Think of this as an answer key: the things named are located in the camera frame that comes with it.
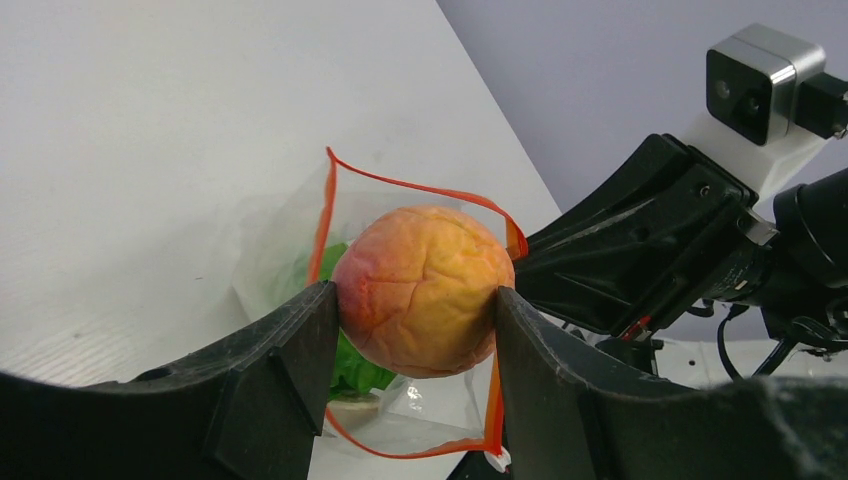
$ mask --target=cable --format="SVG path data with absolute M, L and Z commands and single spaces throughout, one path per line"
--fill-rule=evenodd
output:
M 792 320 L 787 329 L 787 337 L 798 343 L 834 352 L 848 350 L 848 340 L 833 340 L 825 338 L 829 333 L 826 327 L 810 317 L 797 317 Z
M 713 308 L 715 301 L 713 301 L 709 298 L 705 298 L 705 299 L 701 300 L 701 303 L 704 304 L 703 307 L 691 306 L 691 307 L 686 309 L 686 313 L 689 313 L 691 315 L 695 315 L 696 317 L 701 317 L 701 318 L 710 318 L 713 315 L 715 315 L 715 308 Z
M 774 347 L 774 350 L 771 351 L 768 357 L 763 360 L 763 363 L 757 367 L 757 370 L 754 372 L 754 375 L 771 375 L 777 370 L 786 357 L 792 353 L 792 350 L 795 348 L 795 345 L 798 345 L 798 342 L 791 338 L 783 338 L 777 345 Z
M 742 375 L 739 374 L 739 371 L 733 366 L 733 362 L 730 361 L 730 356 L 727 355 L 727 346 L 724 344 L 724 327 L 727 325 L 727 322 L 747 312 L 748 308 L 750 308 L 748 305 L 731 305 L 730 311 L 727 312 L 727 316 L 724 317 L 724 320 L 722 320 L 718 325 L 718 338 L 716 339 L 716 343 L 718 344 L 718 358 L 721 360 L 721 365 L 724 367 L 724 371 L 727 372 L 727 375 L 730 376 L 732 380 L 740 380 L 742 379 Z

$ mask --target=black cable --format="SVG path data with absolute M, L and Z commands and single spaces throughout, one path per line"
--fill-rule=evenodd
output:
M 730 311 L 727 312 L 727 316 L 724 317 L 724 320 L 722 320 L 718 325 L 718 338 L 716 339 L 716 343 L 718 344 L 718 358 L 721 360 L 721 365 L 724 367 L 724 371 L 727 372 L 727 375 L 730 376 L 732 380 L 739 380 L 742 378 L 742 375 L 739 374 L 739 371 L 733 366 L 733 362 L 730 361 L 730 356 L 727 355 L 727 346 L 724 344 L 724 327 L 727 325 L 727 322 L 747 312 L 748 308 L 750 307 L 747 305 L 731 305 Z
M 695 315 L 696 317 L 701 317 L 701 318 L 710 318 L 713 315 L 715 315 L 715 308 L 713 308 L 713 305 L 715 304 L 715 302 L 713 300 L 705 298 L 705 299 L 701 300 L 701 303 L 704 304 L 703 307 L 691 306 L 691 307 L 686 309 L 686 313 L 689 313 L 691 315 Z
M 777 345 L 774 347 L 774 350 L 771 351 L 768 357 L 763 360 L 763 363 L 757 367 L 757 370 L 754 371 L 754 375 L 771 375 L 777 370 L 786 357 L 792 353 L 792 349 L 795 348 L 795 345 L 798 345 L 798 342 L 791 338 L 783 338 Z

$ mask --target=camera lens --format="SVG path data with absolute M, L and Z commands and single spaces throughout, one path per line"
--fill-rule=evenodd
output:
M 848 168 L 774 198 L 774 217 L 787 251 L 828 288 L 848 287 Z
M 730 98 L 730 87 L 727 85 L 727 82 L 724 80 L 716 82 L 716 95 L 718 95 L 718 98 L 722 100 Z

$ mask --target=white table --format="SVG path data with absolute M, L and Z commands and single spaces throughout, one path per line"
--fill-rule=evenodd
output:
M 715 342 L 684 342 L 664 339 L 657 352 L 659 374 L 672 382 L 692 388 L 715 388 L 731 382 L 718 356 Z M 740 340 L 727 342 L 727 354 L 739 373 L 754 373 L 768 357 L 777 342 L 773 340 Z M 824 378 L 848 376 L 848 356 L 835 355 L 829 360 L 796 350 L 777 368 L 775 376 Z
M 433 1 L 5 2 L 0 106 L 0 369 L 47 382 L 128 380 L 244 326 L 234 225 L 328 144 L 527 232 L 559 214 Z M 458 458 L 319 440 L 311 478 Z

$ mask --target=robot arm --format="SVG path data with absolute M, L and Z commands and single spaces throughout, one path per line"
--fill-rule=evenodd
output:
M 756 24 L 710 49 L 709 113 L 681 140 L 648 137 L 532 235 L 518 293 L 568 324 L 637 342 L 699 299 L 737 304 L 733 314 L 760 307 L 781 341 L 760 373 L 799 343 L 819 355 L 848 347 L 848 169 L 778 195 L 776 225 L 752 211 L 845 134 L 848 82 L 824 63 L 821 47 Z
M 498 302 L 514 480 L 812 480 L 848 472 L 845 379 L 758 376 L 691 390 L 564 333 L 512 290 Z

